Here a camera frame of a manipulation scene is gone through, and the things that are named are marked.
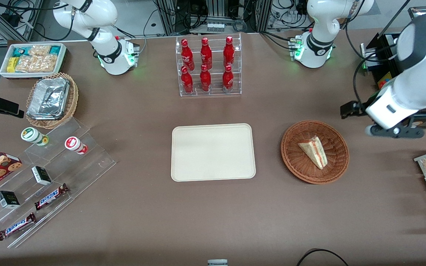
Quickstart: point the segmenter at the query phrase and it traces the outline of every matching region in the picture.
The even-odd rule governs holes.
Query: coca-cola bottle
[[[226,45],[223,50],[223,65],[226,67],[228,64],[232,65],[234,63],[234,47],[233,47],[233,37],[226,37]]]
[[[212,49],[208,44],[208,38],[202,38],[202,50],[200,51],[202,57],[202,64],[205,64],[208,69],[213,67]]]
[[[200,73],[200,80],[202,82],[202,90],[204,92],[209,92],[212,84],[212,77],[208,71],[206,64],[202,65],[202,72]]]
[[[182,61],[184,62],[184,66],[188,67],[189,71],[193,71],[195,69],[195,63],[193,62],[193,53],[192,49],[188,47],[188,41],[183,39],[182,43]]]
[[[230,93],[233,90],[233,73],[231,72],[231,65],[224,68],[223,73],[223,92]]]
[[[182,75],[182,85],[184,87],[184,91],[186,94],[193,93],[193,79],[190,73],[188,73],[188,68],[186,66],[182,66],[181,68]]]

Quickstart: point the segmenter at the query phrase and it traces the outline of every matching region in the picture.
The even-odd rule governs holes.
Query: brown wicker basket
[[[26,115],[26,118],[28,119],[29,123],[33,126],[42,127],[46,129],[53,129],[56,126],[60,125],[67,119],[71,118],[73,116],[73,113],[75,113],[75,109],[77,108],[77,101],[78,101],[78,88],[77,84],[73,81],[73,79],[65,74],[65,73],[57,73],[50,76],[46,76],[42,79],[55,79],[55,78],[65,78],[70,81],[70,88],[69,88],[69,94],[67,96],[67,103],[65,107],[65,114],[62,119],[59,120],[35,120],[32,118],[29,118],[29,116]],[[28,100],[26,101],[26,108],[29,108],[29,103],[31,103],[32,95],[34,94],[34,89],[36,88],[36,84],[32,87],[31,92],[29,93]]]
[[[320,170],[303,152],[298,143],[318,136],[328,165]],[[315,120],[300,121],[289,127],[280,146],[287,168],[298,178],[312,184],[327,184],[338,180],[348,168],[349,150],[346,141],[334,128]]]

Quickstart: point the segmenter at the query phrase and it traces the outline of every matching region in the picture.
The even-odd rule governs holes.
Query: small black box
[[[7,209],[16,209],[21,205],[14,192],[4,190],[0,191],[0,204]]]
[[[36,179],[36,182],[38,182],[41,185],[50,185],[52,180],[49,177],[49,174],[47,173],[46,169],[35,166],[31,168],[32,174],[34,175],[34,178]]]

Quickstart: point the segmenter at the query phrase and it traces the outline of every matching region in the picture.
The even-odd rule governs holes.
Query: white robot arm
[[[296,36],[294,59],[309,68],[321,67],[340,30],[337,19],[365,14],[373,4],[374,0],[309,0],[306,9],[315,25],[312,32]]]
[[[68,6],[53,10],[56,21],[87,39],[109,74],[120,75],[137,66],[139,47],[126,40],[117,40],[108,28],[116,23],[118,16],[110,0],[65,0],[54,7],[65,4]]]
[[[400,34],[397,64],[403,72],[384,85],[365,112],[382,129],[398,134],[402,120],[426,108],[426,14],[412,20]]]

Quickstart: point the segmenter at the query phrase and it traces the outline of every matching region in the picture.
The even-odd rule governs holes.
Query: brown table surface
[[[358,45],[376,32],[350,34]],[[118,163],[19,248],[0,242],[0,265],[201,266],[222,258],[230,266],[295,265],[312,248],[350,265],[426,265],[426,183],[413,162],[426,154],[426,135],[372,138],[368,117],[341,120],[359,62],[344,33],[319,69],[291,62],[259,34],[241,36],[243,94],[203,99],[179,96],[174,37],[149,39],[139,67],[122,76],[107,74],[88,42],[67,42],[63,71],[80,90],[76,118]],[[362,98],[370,96],[372,77],[357,83]],[[0,96],[26,110],[33,84],[2,78]],[[302,182],[282,162],[282,134],[305,119],[330,124],[348,144],[348,170],[332,184]],[[221,123],[251,125],[255,177],[174,182],[172,130]],[[0,115],[0,151],[27,148],[19,137],[26,126]]]

